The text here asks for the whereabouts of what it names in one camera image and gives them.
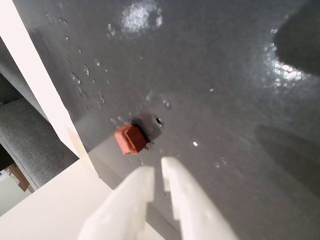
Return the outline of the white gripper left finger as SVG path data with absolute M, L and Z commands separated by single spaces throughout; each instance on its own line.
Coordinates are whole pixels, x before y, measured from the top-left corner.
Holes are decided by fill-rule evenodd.
M 155 169 L 138 167 L 85 220 L 78 239 L 135 240 L 144 230 L 154 192 Z

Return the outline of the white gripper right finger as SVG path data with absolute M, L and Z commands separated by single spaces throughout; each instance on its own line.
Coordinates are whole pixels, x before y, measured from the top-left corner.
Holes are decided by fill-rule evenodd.
M 184 240 L 237 240 L 238 237 L 200 184 L 176 158 L 161 158 L 163 186 Z

